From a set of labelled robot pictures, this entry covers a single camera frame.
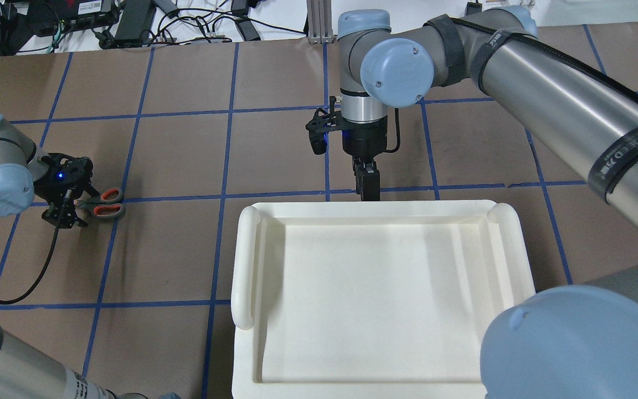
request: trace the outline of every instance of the scissors handle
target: scissors handle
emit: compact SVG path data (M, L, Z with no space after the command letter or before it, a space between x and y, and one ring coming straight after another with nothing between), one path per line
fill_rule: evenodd
M125 214L123 204L100 204L96 205L90 213L97 219L115 219Z
M106 189L97 197L91 198L90 200L88 200L88 202L92 204L116 204L117 202L121 202L122 198L124 198L122 189L120 189L119 187L112 187Z

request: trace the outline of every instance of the scissors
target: scissors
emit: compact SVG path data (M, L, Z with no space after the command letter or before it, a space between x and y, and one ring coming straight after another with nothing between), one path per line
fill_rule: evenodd
M96 219L116 219L125 214L122 189L112 187L89 199L76 199L75 207L85 209Z

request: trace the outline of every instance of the white tray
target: white tray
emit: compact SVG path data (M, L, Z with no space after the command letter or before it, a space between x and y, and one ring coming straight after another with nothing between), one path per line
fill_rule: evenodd
M483 399L486 328L531 295L507 204L255 204L235 250L233 397Z

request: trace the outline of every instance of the blue tape grid line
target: blue tape grid line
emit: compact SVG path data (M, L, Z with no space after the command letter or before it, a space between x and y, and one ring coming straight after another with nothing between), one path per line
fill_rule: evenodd
M55 99L53 99L53 104L51 105L51 111L48 113L48 121L46 122L45 130L43 131L43 136L41 136L41 141L38 144L40 147L43 147L43 143L46 139L46 133L48 132L48 127L50 126L50 121L53 118L53 114L55 113L55 109L58 106L58 99L60 98L60 93L63 91L63 84L65 84L65 78L68 76L68 68L70 68L70 63L73 60L73 53L68 53L68 60L65 64L65 69L63 70L63 75L60 78L60 83L58 84L58 91L56 92ZM0 261L0 280L2 278L2 274L4 271L5 265L7 265L8 252L11 249L11 242L13 240L13 236L16 232L16 227L18 226L18 221L20 220L20 214L16 215L16 218L11 225L11 232L9 233L9 237L7 239L7 245L4 247L4 252L2 254L2 260Z
M492 98L469 98L469 99L440 99L440 100L425 100L424 104L452 104L461 102L484 102L494 101ZM233 114L242 114L248 112L276 112L276 111L314 111L319 107L328 107L328 104L317 104L308 106L279 106L271 108L248 108L248 109L234 109ZM139 117L146 118L164 118L167 116L188 116L188 115L213 115L213 114L228 114L227 109L213 110L213 111L185 111L185 112L162 112L157 114L141 114ZM102 121L109 119L135 119L136 114L127 115L109 115L109 116L81 116L76 118L53 118L51 122L82 122L82 121ZM43 124L48 123L48 119L20 119L10 121L11 124L23 125L23 124Z
M210 306L210 300L122 301L121 303L39 303L31 305L0 305L0 310L35 309L117 309L117 308L170 308L171 306ZM230 305L230 300L216 300L218 306Z
M51 126L51 121L53 121L53 114L55 114L56 106L58 106L58 99L60 99L60 94L63 92L63 84L65 83L65 78L68 76L68 70L70 68L70 62L73 60L73 53L69 53L68 61L65 64L65 69L63 70L63 76L60 78L60 84L58 84L58 91L56 91L55 99L53 99L53 106L51 106L51 112L48 114L48 119L46 119L46 127L43 129L43 134L41 136L41 141L38 144L39 147L43 147L43 143L46 141L46 136L48 135L48 128Z
M568 266L567 256L565 256L565 248L563 247L563 240L560 237L560 230L558 229L558 222L555 219L555 212L553 211L553 205L550 201L550 195L548 194L548 186L545 184L545 179L543 179L543 170L540 166L540 161L538 159L538 154L536 152L535 144L533 143L533 137L531 136L531 132L528 129L525 129L526 138L528 139L528 144L531 147L531 152L533 152L533 159L536 162L536 170L538 172L538 179L540 182L541 189L543 190L543 197L545 199L546 207L548 208L548 216L550 216L550 223L553 226L553 233L555 235L555 242L558 246L558 252L560 253L560 261L563 263L563 271L565 272L565 278L568 281L568 284L573 283L573 278L570 276L570 267Z
M420 110L423 113L423 130L425 131L425 147L428 149L428 160L430 161L430 173L433 177L433 190L435 190L435 199L440 199L440 185L438 185L438 173L435 169L435 157L433 157L433 142L430 141L430 127L428 126L428 111L425 107L425 98L419 101Z
M562 180L544 182L546 186L559 186L559 185L584 185L583 180ZM513 187L539 187L541 182L524 182L512 185L506 185L504 183L493 184L471 184L471 185L440 185L440 190L473 190L479 188L513 188ZM398 191L428 191L434 190L433 186L410 186L410 187L382 187L381 192L398 192ZM356 192L353 189L333 189L330 190L331 194L347 194ZM248 192L241 194L226 194L225 199L230 198L268 198L268 197L293 197L303 195L326 195L324 190L307 190L307 191L278 191L278 192ZM144 197L144 198L125 198L124 203L133 204L136 202L162 202L162 201L199 201L199 200L219 200L221 195L180 195L170 197ZM44 202L34 202L33 207L45 207Z
M127 175L129 175L130 165L132 164L132 154L135 149L135 141L137 139L137 131L139 130L140 117L142 115L142 107L144 107L145 96L147 95L147 84L149 83L149 76L152 73L152 63L154 63L154 51L152 48L149 52L149 61L147 62L147 73L145 74L144 84L142 84L142 94L140 96L139 106L137 107L137 114L135 116L135 126L132 129L132 138L130 139L130 147L127 151L127 161L125 163L125 171L122 175L121 189L124 190L127 184ZM107 275L110 270L110 261L112 258L112 252L115 246L115 238L117 237L117 227L119 226L119 220L115 219L112 232L110 233L110 240L107 247L107 253L105 255L105 265L102 272L102 278L100 280L100 289L98 291L98 298L95 307L95 314L93 315L93 323L90 328L90 336L88 338L88 347L85 352L85 360L83 362L82 376L88 374L90 367L90 356L92 355L93 346L95 344L95 334L97 332L97 324L100 318L100 310L103 308L102 300L105 295L105 285L107 283Z
M583 29L585 30L585 35L587 35L587 41L590 42L590 48L592 48L592 52L595 55L595 60L597 60L597 65L600 66L600 72L607 74L605 71L605 65L602 64L602 59L600 59L600 53L598 53L597 48L595 47L595 41L592 40L592 34L590 34L590 28L587 25L583 25Z
M200 387L202 399L208 397L208 374L210 374L210 352L213 345L213 322L215 320L215 297L218 292L218 268L220 267L220 240L223 235L223 214L225 213L225 193L228 189L228 164L230 162L230 141L233 132L233 104L235 102L235 81L238 75L238 50L235 44L233 55L233 79L230 83L230 104L228 104L228 130L225 134L225 158L223 161L223 185L220 189L218 229L215 233L215 258L213 259L213 282L210 286L210 306L208 307L208 328L205 331L205 352L203 354L203 378Z

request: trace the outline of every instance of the brown paper floor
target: brown paper floor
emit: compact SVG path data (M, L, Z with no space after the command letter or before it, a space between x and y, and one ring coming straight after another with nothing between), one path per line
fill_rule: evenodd
M638 23L541 38L638 91ZM0 58L0 112L48 151L91 157L127 206L62 231L38 290L0 306L4 328L116 392L230 397L240 211L358 199L337 136L314 156L304 130L338 93L337 56L281 40ZM538 290L638 263L638 231L469 81L404 109L401 128L402 149L377 158L383 199L511 204ZM43 264L43 209L0 218L0 298Z

